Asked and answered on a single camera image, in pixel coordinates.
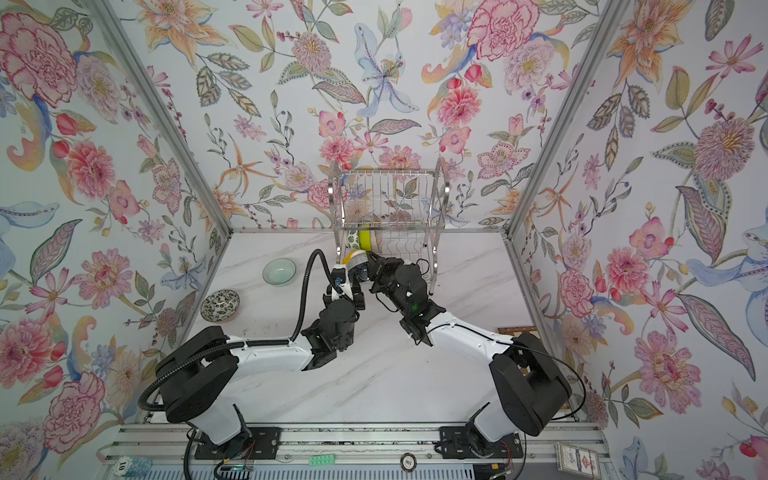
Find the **black white patterned bowl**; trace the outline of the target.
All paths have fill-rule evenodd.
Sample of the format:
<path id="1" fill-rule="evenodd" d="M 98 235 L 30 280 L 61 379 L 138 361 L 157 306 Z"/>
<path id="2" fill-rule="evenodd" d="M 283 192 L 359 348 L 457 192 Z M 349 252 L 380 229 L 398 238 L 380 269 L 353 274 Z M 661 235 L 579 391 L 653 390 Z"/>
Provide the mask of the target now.
<path id="1" fill-rule="evenodd" d="M 240 306 L 240 296 L 231 289 L 221 289 L 209 294 L 202 302 L 200 314 L 210 323 L 222 323 L 232 318 Z"/>

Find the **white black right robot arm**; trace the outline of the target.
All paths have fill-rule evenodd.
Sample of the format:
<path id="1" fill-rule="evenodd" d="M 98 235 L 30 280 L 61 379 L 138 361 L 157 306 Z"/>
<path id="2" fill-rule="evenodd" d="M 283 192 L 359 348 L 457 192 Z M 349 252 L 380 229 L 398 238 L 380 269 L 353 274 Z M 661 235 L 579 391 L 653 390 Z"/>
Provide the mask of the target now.
<path id="1" fill-rule="evenodd" d="M 466 424 L 475 442 L 495 443 L 513 433 L 538 436 L 568 403 L 571 386 L 538 337 L 503 336 L 459 319 L 431 299 L 416 264 L 369 253 L 367 275 L 370 292 L 390 300 L 415 344 L 444 348 L 488 367 L 496 397 Z"/>

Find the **lime green plastic bowl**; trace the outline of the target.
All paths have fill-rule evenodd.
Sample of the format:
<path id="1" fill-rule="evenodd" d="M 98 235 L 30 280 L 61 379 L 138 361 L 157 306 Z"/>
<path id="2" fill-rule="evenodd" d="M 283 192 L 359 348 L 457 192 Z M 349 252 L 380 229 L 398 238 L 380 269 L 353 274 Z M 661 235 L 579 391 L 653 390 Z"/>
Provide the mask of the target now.
<path id="1" fill-rule="evenodd" d="M 373 237 L 371 230 L 368 226 L 365 226 L 364 228 L 361 228 L 358 231 L 358 239 L 360 244 L 360 249 L 372 252 L 373 251 Z"/>

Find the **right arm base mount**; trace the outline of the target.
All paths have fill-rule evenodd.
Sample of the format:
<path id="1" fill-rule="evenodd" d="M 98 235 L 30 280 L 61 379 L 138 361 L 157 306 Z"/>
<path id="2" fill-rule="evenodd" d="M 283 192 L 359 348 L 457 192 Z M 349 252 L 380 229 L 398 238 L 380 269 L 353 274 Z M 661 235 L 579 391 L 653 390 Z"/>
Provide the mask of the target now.
<path id="1" fill-rule="evenodd" d="M 442 426 L 438 429 L 439 438 L 434 451 L 443 459 L 496 459 L 516 460 L 523 458 L 523 442 L 517 432 L 508 434 L 500 440 L 490 442 L 479 434 L 470 433 L 466 425 Z"/>

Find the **green leaf pattern bowl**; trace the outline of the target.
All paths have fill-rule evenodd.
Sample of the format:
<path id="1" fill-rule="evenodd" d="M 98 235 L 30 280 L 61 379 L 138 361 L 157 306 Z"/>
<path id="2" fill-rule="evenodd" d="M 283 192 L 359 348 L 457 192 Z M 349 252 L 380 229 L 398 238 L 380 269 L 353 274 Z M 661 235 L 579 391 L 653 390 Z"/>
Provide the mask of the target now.
<path id="1" fill-rule="evenodd" d="M 360 250 L 360 236 L 355 229 L 345 231 L 345 247 L 349 251 Z"/>

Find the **silver wire dish rack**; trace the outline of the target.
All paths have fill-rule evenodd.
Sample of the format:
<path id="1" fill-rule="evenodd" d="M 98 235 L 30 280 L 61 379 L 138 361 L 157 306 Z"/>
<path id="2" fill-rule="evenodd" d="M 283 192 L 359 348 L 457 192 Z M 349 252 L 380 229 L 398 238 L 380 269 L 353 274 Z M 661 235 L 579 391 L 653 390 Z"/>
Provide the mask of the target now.
<path id="1" fill-rule="evenodd" d="M 332 167 L 328 198 L 336 241 L 336 261 L 349 250 L 345 231 L 380 230 L 381 256 L 418 263 L 429 293 L 438 275 L 438 246 L 445 229 L 450 181 L 440 164 L 431 169 Z"/>

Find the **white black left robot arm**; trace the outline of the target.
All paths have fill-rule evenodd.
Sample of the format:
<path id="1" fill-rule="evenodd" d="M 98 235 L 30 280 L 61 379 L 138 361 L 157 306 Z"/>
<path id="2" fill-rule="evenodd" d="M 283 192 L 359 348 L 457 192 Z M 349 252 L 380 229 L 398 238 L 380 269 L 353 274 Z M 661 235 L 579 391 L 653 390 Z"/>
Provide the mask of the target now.
<path id="1" fill-rule="evenodd" d="M 365 307 L 359 275 L 337 265 L 331 278 L 324 309 L 294 340 L 248 340 L 207 327 L 176 349 L 157 369 L 166 420 L 196 428 L 219 449 L 244 449 L 252 434 L 235 399 L 224 393 L 228 385 L 273 371 L 319 369 L 353 344 Z"/>

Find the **dark blue floral bowl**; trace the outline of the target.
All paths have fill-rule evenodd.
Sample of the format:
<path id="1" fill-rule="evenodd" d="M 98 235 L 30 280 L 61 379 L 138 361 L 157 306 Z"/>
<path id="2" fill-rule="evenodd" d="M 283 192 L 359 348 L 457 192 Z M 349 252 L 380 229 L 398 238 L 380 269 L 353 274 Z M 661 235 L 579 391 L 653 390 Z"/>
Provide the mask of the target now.
<path id="1" fill-rule="evenodd" d="M 364 250 L 353 251 L 347 260 L 349 276 L 361 282 L 368 280 L 368 253 Z"/>

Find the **pink striped bowl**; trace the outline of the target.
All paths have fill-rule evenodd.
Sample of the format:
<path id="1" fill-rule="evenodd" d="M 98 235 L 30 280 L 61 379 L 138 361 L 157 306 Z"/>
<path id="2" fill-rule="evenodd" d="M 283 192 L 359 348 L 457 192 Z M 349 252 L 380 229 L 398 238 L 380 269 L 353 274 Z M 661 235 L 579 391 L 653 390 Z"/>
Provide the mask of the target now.
<path id="1" fill-rule="evenodd" d="M 380 230 L 370 231 L 371 251 L 377 254 L 382 252 L 382 236 Z"/>

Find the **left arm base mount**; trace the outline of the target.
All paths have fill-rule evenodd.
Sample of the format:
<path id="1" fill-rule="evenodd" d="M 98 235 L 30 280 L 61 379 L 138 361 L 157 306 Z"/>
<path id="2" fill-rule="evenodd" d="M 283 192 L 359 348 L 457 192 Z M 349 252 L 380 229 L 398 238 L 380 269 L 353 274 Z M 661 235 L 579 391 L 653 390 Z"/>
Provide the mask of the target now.
<path id="1" fill-rule="evenodd" d="M 232 439 L 215 444 L 207 434 L 201 433 L 194 453 L 195 460 L 274 460 L 277 456 L 279 427 L 249 427 Z"/>

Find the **pale green celadon bowl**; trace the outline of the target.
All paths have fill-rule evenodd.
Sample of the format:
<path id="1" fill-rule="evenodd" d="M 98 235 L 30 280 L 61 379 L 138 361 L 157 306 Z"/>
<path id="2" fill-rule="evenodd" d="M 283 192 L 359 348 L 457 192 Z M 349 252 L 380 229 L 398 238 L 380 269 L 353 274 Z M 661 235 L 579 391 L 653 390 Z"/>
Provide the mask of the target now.
<path id="1" fill-rule="evenodd" d="M 295 262 L 289 258 L 277 258 L 269 261 L 262 269 L 262 279 L 271 286 L 289 283 L 297 272 Z"/>

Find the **yellow plastic bowl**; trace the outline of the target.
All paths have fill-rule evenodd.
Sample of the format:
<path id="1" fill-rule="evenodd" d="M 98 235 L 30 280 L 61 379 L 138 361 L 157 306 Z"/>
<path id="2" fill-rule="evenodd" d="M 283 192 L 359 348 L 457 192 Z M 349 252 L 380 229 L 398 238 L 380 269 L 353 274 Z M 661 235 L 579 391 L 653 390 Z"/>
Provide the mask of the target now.
<path id="1" fill-rule="evenodd" d="M 341 264 L 344 265 L 344 266 L 349 266 L 350 262 L 352 261 L 354 255 L 356 253 L 357 253 L 356 250 L 351 250 L 350 252 L 348 252 L 347 255 L 342 259 Z"/>

